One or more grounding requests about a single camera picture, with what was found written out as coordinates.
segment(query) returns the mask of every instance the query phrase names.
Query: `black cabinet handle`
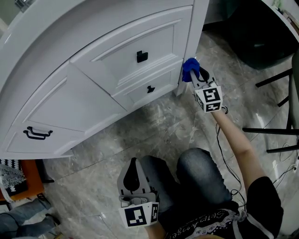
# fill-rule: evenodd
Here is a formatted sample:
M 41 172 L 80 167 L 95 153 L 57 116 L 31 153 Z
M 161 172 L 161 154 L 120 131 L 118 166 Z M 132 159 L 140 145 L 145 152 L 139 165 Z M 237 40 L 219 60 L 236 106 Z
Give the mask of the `black cabinet handle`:
M 152 93 L 155 90 L 155 87 L 148 86 L 148 94 Z
M 137 52 L 137 63 L 144 62 L 149 58 L 149 53 L 148 52 L 143 52 L 138 51 Z
M 28 133 L 28 130 L 24 130 L 23 133 L 26 134 L 27 137 L 32 140 L 45 140 L 46 137 L 49 137 L 51 135 L 51 133 L 53 133 L 52 130 L 50 130 L 47 134 L 35 133 L 35 132 L 33 132 L 33 128 L 31 126 L 28 126 L 27 129 L 31 132 L 31 134 L 37 136 L 37 137 L 30 136 Z

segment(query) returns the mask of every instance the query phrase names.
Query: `person's arm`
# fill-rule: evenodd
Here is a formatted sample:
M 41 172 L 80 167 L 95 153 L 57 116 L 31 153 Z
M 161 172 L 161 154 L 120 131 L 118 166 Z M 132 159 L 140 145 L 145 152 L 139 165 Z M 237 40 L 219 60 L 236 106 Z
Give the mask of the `person's arm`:
M 159 222 L 146 226 L 145 230 L 149 235 L 149 239 L 164 239 L 166 236 L 166 231 Z
M 212 113 L 238 161 L 246 193 L 249 186 L 258 178 L 266 176 L 255 151 L 246 136 L 234 125 L 223 111 Z

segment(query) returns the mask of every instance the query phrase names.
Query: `person's foot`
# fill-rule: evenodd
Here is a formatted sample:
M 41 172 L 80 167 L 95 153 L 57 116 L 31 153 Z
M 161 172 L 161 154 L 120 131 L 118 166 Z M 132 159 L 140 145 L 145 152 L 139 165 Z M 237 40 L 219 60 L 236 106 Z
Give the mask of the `person's foot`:
M 41 203 L 44 205 L 44 207 L 47 210 L 52 207 L 51 203 L 46 199 L 46 197 L 44 196 L 44 194 L 42 194 L 42 193 L 37 194 L 37 198 L 41 201 Z
M 58 218 L 56 218 L 56 217 L 54 217 L 54 216 L 52 216 L 51 214 L 48 214 L 48 213 L 46 214 L 46 217 L 52 218 L 53 221 L 54 221 L 55 226 L 60 225 L 60 221 L 58 220 Z

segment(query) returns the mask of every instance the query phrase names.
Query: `person's knee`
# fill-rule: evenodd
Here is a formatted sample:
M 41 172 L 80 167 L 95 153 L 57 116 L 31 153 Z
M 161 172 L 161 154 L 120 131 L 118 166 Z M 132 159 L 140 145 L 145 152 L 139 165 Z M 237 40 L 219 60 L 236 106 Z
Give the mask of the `person's knee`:
M 208 151 L 201 148 L 190 148 L 181 154 L 178 159 L 177 169 L 181 167 L 192 169 L 195 166 L 208 169 L 213 163 L 214 161 Z

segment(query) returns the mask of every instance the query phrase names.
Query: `black chair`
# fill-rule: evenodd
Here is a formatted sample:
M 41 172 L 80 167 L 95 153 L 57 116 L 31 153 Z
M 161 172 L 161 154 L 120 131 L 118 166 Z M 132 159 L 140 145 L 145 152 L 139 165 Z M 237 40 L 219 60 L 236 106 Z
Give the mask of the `black chair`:
M 289 101 L 289 113 L 286 129 L 260 129 L 260 128 L 243 128 L 244 132 L 261 133 L 261 134 L 285 134 L 285 135 L 299 135 L 299 50 L 292 58 L 292 69 L 282 72 L 267 80 L 257 83 L 257 87 L 269 84 L 273 81 L 281 79 L 282 77 L 289 76 L 289 96 L 285 98 L 278 106 L 283 105 Z M 293 151 L 299 149 L 299 143 L 294 146 L 285 148 L 268 149 L 267 153 L 277 153 L 285 151 Z

